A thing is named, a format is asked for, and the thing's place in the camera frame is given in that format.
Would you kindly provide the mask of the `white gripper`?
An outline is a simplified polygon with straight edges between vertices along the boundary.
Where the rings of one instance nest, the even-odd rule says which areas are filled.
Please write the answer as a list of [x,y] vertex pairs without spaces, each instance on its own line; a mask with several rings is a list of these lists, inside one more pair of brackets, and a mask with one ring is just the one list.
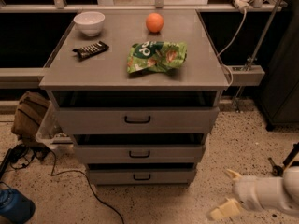
[[227,169],[226,174],[234,181],[233,191],[241,204],[235,198],[227,198],[209,212],[212,220],[237,216],[241,213],[242,206],[249,211],[281,210],[285,206],[281,177],[242,176],[231,169]]

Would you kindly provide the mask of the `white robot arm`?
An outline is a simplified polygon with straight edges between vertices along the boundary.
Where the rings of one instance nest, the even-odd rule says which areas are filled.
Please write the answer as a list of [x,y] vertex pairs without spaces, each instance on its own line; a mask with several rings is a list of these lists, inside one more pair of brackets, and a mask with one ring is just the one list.
[[233,181],[234,198],[225,201],[208,212],[211,220],[237,216],[243,209],[263,211],[276,209],[281,213],[299,217],[299,167],[293,166],[282,176],[258,177],[241,175],[228,169]]

